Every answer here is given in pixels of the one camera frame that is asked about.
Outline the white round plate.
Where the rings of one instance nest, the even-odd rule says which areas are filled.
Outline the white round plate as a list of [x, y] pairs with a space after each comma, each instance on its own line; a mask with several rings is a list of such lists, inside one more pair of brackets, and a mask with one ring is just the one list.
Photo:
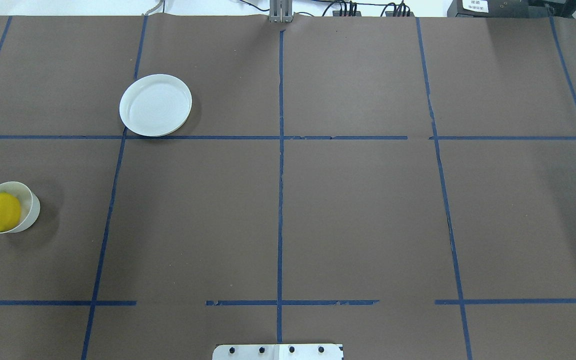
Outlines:
[[183, 80], [158, 73], [135, 80], [124, 91], [118, 114], [131, 132], [145, 137], [162, 137], [185, 124], [193, 105], [192, 92]]

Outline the black box with white label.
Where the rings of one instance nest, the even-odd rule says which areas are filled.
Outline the black box with white label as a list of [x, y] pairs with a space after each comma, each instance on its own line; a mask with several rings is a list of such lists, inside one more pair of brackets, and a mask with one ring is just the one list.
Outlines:
[[551, 11], [535, 0], [453, 0], [447, 18], [548, 18]]

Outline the yellow lemon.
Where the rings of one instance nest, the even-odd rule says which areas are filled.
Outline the yellow lemon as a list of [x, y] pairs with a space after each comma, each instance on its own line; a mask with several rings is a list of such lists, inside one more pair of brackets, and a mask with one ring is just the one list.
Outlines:
[[10, 193], [0, 193], [0, 233], [18, 226], [21, 219], [21, 202]]

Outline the long vertical blue tape strip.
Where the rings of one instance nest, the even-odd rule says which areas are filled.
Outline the long vertical blue tape strip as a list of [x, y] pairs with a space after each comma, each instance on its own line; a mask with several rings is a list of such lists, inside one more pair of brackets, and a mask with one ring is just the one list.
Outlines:
[[283, 343], [282, 308], [283, 308], [283, 223], [284, 223], [284, 166], [285, 166], [285, 106], [284, 106], [284, 55], [285, 29], [279, 32], [278, 43], [278, 248], [276, 270], [276, 340]]

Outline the long horizontal blue tape strip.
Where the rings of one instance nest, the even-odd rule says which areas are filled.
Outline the long horizontal blue tape strip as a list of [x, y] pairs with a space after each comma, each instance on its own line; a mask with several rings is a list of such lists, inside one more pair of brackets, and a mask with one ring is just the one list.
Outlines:
[[[159, 136], [0, 135], [0, 140], [194, 140], [194, 141], [407, 141], [408, 136]], [[430, 141], [576, 141], [576, 136], [429, 136]]]

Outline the white bowl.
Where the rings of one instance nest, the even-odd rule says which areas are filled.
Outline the white bowl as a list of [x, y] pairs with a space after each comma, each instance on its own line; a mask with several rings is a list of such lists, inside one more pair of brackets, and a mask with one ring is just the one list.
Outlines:
[[20, 201], [21, 217], [18, 225], [9, 231], [0, 232], [0, 234], [14, 234], [25, 231], [30, 228], [41, 212], [41, 202], [34, 192], [22, 182], [7, 181], [0, 183], [0, 193], [9, 193]]

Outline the brown paper table cover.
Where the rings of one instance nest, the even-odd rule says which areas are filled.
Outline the brown paper table cover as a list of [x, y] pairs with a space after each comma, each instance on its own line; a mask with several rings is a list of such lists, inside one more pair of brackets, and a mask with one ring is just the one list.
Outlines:
[[[0, 135], [279, 136], [282, 344], [576, 360], [576, 19], [0, 16]], [[0, 139], [40, 202], [0, 234], [0, 360], [203, 360], [277, 343], [278, 140]]]

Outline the grey metal base plate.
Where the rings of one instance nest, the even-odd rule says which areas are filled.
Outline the grey metal base plate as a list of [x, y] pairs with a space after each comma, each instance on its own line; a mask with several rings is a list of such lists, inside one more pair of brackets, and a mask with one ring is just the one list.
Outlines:
[[342, 344], [222, 344], [215, 347], [213, 360], [343, 360]]

